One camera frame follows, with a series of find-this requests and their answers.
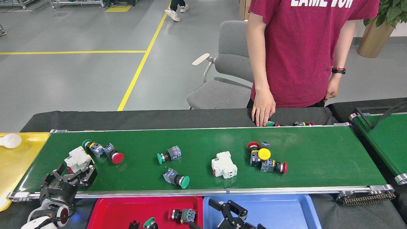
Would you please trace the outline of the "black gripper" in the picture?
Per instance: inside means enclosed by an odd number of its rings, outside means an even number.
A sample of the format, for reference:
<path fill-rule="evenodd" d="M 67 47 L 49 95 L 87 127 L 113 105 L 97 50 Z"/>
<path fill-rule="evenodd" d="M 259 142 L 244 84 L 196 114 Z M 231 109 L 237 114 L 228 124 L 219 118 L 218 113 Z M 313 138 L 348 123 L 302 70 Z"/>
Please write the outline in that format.
<path fill-rule="evenodd" d="M 60 164 L 52 173 L 45 175 L 40 183 L 40 203 L 45 199 L 49 199 L 53 202 L 72 207 L 78 187 L 90 187 L 97 176 L 96 168 L 90 165 L 84 170 L 79 170 L 74 174 L 68 175 L 69 184 L 64 184 L 62 176 L 64 170 L 65 165 Z"/>

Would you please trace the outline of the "person's right hand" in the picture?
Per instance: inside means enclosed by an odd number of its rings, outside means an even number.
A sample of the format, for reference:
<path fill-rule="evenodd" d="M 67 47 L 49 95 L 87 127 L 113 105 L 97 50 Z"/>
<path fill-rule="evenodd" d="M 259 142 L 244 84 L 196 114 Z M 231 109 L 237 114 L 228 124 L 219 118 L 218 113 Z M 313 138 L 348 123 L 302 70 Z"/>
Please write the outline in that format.
<path fill-rule="evenodd" d="M 276 102 L 270 91 L 257 92 L 251 111 L 252 121 L 257 127 L 266 126 L 269 117 L 276 112 Z"/>

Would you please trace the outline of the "person's left hand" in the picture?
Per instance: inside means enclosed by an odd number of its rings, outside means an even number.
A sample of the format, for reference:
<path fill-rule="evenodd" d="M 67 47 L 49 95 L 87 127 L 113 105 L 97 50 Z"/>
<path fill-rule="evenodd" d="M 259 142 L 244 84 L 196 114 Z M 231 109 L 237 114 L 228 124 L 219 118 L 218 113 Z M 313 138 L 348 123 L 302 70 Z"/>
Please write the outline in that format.
<path fill-rule="evenodd" d="M 324 97 L 324 103 L 326 103 L 329 99 L 335 98 L 338 95 L 339 88 L 340 88 L 340 80 L 342 74 L 341 73 L 332 73 L 329 79 L 327 93 Z"/>

